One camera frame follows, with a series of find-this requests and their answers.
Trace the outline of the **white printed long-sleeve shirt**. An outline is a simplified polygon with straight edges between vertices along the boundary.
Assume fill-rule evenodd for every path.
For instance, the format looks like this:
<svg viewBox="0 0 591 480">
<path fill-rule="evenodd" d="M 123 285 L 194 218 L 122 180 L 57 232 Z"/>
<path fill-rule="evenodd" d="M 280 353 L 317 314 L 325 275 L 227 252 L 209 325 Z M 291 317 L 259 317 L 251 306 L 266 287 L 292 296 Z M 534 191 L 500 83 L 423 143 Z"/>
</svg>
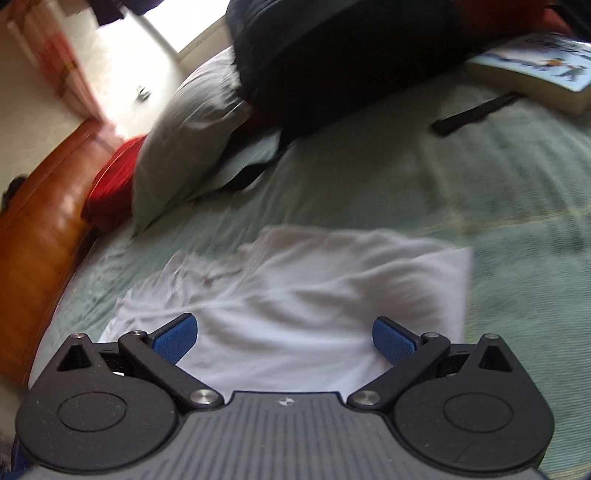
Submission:
<svg viewBox="0 0 591 480">
<path fill-rule="evenodd" d="M 389 368 L 376 318 L 463 338 L 472 264 L 468 247 L 392 230 L 267 227 L 218 259 L 175 253 L 117 302 L 101 338 L 190 313 L 197 343 L 179 365 L 222 396 L 348 396 Z"/>
</svg>

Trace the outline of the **red quilt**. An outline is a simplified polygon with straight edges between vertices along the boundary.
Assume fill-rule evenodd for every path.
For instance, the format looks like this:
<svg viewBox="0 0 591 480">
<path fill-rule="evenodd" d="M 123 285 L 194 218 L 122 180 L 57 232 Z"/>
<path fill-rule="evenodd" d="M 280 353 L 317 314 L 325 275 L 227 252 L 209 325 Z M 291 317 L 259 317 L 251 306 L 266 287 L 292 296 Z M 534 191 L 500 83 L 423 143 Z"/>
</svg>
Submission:
<svg viewBox="0 0 591 480">
<path fill-rule="evenodd" d="M 555 32 L 570 35 L 572 32 L 571 27 L 557 14 L 551 4 L 547 1 L 538 2 L 543 3 L 544 9 L 534 17 L 531 26 L 520 32 L 508 34 L 501 39 L 490 41 L 484 48 L 470 56 L 469 59 L 484 52 L 492 45 L 530 33 Z M 204 180 L 204 183 L 198 186 L 188 197 L 193 194 L 206 195 L 215 192 L 217 186 L 213 183 L 212 179 L 221 170 L 222 166 L 239 150 L 242 150 L 245 145 L 253 140 L 263 138 L 271 132 L 277 133 L 280 136 L 280 130 L 277 129 L 256 131 L 252 123 L 251 114 L 249 120 L 236 129 L 235 133 L 232 133 L 228 145 L 221 155 L 221 159 L 215 164 L 211 173 Z M 121 223 L 132 220 L 133 173 L 146 136 L 147 134 L 126 141 L 115 152 L 94 180 L 83 207 L 83 214 L 89 222 L 103 232 L 110 232 Z"/>
</svg>

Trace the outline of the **wooden headboard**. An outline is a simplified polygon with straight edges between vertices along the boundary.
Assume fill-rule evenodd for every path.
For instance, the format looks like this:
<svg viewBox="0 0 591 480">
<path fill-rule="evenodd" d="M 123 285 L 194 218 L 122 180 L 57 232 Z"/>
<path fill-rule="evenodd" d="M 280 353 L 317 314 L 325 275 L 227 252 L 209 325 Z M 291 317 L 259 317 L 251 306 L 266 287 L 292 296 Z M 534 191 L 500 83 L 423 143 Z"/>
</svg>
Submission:
<svg viewBox="0 0 591 480">
<path fill-rule="evenodd" d="M 113 127 L 82 123 L 1 216 L 1 375 L 17 387 L 27 384 L 55 307 L 95 239 L 82 207 L 121 143 Z"/>
</svg>

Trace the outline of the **green plaid bed blanket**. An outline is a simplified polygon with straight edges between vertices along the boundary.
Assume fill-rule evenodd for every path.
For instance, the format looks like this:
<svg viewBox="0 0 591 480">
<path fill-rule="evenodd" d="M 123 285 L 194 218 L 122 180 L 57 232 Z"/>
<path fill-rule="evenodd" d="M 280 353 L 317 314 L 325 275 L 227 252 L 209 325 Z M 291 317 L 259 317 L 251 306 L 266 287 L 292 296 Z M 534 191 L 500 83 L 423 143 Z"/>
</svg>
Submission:
<svg viewBox="0 0 591 480">
<path fill-rule="evenodd" d="M 72 332 L 100 336 L 118 298 L 179 250 L 215 258 L 267 225 L 388 228 L 474 250 L 466 336 L 500 334 L 550 404 L 543 471 L 590 471 L 590 119 L 520 100 L 449 137 L 434 121 L 492 91 L 436 80 L 298 140 L 252 187 L 100 240 L 70 281 L 32 367 Z"/>
</svg>

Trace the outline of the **grey green pillow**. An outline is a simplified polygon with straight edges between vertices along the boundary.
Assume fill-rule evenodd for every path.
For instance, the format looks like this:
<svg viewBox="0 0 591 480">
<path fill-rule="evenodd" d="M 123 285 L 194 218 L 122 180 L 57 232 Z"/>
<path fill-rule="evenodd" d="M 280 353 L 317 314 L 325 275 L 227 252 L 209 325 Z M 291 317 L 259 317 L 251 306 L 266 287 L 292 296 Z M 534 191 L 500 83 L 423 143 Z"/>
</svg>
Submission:
<svg viewBox="0 0 591 480">
<path fill-rule="evenodd" d="M 140 149 L 132 181 L 132 220 L 146 229 L 204 183 L 252 109 L 238 95 L 235 51 L 195 69 L 175 91 Z"/>
</svg>

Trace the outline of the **dark object on headboard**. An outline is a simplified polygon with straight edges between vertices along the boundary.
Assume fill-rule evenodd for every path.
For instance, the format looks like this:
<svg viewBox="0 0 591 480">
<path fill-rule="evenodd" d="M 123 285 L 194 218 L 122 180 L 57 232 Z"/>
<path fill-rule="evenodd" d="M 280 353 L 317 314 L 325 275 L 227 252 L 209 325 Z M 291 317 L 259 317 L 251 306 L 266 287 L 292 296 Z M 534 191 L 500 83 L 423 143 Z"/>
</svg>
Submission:
<svg viewBox="0 0 591 480">
<path fill-rule="evenodd" d="M 20 187 L 24 184 L 27 180 L 26 175 L 19 175 L 15 177 L 4 191 L 2 195 L 2 209 L 5 210 L 8 208 L 11 200 L 14 198 Z"/>
</svg>

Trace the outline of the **black backpack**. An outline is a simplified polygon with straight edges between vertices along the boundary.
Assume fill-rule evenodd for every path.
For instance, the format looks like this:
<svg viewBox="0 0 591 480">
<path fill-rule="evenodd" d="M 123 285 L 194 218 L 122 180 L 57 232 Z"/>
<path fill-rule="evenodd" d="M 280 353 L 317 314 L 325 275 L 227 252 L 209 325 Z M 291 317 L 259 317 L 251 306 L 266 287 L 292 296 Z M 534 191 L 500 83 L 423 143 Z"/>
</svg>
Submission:
<svg viewBox="0 0 591 480">
<path fill-rule="evenodd" d="M 458 70 L 532 25 L 534 1 L 232 1 L 239 96 L 277 150 L 370 103 Z"/>
</svg>

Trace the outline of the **paperback book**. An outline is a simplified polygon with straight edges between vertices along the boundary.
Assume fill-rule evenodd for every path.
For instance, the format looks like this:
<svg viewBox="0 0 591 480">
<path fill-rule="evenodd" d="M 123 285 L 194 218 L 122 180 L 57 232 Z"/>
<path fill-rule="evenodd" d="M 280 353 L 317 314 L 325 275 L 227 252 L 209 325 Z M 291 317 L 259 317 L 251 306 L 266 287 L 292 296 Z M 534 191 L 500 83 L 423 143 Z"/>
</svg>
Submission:
<svg viewBox="0 0 591 480">
<path fill-rule="evenodd" d="M 502 84 L 561 111 L 590 107 L 590 44 L 557 33 L 535 33 L 466 62 L 475 76 Z"/>
</svg>

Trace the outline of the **left orange curtain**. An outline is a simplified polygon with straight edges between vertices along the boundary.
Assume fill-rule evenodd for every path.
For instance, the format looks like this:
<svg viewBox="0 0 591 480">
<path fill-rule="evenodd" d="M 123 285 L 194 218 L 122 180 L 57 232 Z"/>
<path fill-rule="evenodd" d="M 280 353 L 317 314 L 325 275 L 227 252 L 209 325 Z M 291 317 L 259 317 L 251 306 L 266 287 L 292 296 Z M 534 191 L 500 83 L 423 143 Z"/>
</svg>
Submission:
<svg viewBox="0 0 591 480">
<path fill-rule="evenodd" d="M 108 122 L 48 1 L 11 1 L 7 26 L 58 99 L 84 119 Z"/>
</svg>

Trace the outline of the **hanging laundry at window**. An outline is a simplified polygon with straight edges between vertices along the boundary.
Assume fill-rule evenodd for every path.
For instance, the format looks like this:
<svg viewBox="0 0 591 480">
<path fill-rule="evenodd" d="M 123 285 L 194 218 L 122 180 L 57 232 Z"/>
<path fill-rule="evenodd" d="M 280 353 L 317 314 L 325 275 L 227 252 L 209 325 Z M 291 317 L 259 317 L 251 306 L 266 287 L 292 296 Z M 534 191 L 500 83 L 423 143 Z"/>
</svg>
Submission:
<svg viewBox="0 0 591 480">
<path fill-rule="evenodd" d="M 126 11 L 143 16 L 162 2 L 163 0 L 88 0 L 99 26 L 122 20 Z"/>
</svg>

